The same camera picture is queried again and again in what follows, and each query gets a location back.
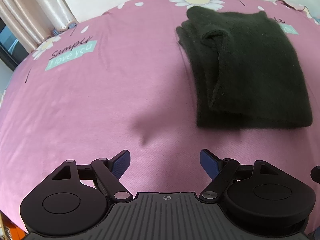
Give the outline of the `pink daisy bed sheet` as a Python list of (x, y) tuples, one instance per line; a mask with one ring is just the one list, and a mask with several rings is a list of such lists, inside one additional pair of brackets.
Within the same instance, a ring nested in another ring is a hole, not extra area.
[(67, 159), (78, 164), (127, 149), (121, 178), (132, 193), (201, 192), (206, 148), (242, 164), (265, 160), (315, 192), (319, 164), (319, 24), (279, 2), (222, 0), (223, 11), (284, 22), (300, 59), (313, 112), (293, 130), (206, 130), (196, 126), (193, 74), (178, 44), (181, 0), (132, 0), (80, 23), (29, 55), (1, 105), (1, 211), (17, 226), (23, 198)]

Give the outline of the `dark window frame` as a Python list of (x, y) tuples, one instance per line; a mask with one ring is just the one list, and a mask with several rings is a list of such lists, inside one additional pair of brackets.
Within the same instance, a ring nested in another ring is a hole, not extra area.
[(8, 26), (0, 19), (1, 60), (14, 71), (29, 55)]

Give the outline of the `pink floral pillow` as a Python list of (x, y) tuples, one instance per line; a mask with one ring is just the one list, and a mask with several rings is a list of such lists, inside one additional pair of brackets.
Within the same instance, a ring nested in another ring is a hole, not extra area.
[(272, 2), (274, 5), (282, 4), (287, 8), (290, 8), (292, 10), (298, 11), (298, 12), (304, 12), (309, 19), (313, 19), (314, 22), (319, 25), (319, 17), (313, 16), (308, 9), (306, 5), (302, 4), (295, 4), (291, 2), (286, 2), (285, 0), (276, 0)]

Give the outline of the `dark green knit sweater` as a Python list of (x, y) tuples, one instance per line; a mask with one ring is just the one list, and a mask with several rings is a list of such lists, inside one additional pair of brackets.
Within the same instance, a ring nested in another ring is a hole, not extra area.
[(312, 124), (297, 53), (280, 25), (265, 12), (192, 7), (176, 32), (194, 75), (199, 127)]

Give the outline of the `beige satin curtain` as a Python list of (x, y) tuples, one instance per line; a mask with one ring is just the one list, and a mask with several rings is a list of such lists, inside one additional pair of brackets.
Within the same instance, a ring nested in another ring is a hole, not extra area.
[(1, 19), (29, 53), (78, 24), (65, 0), (1, 0)]

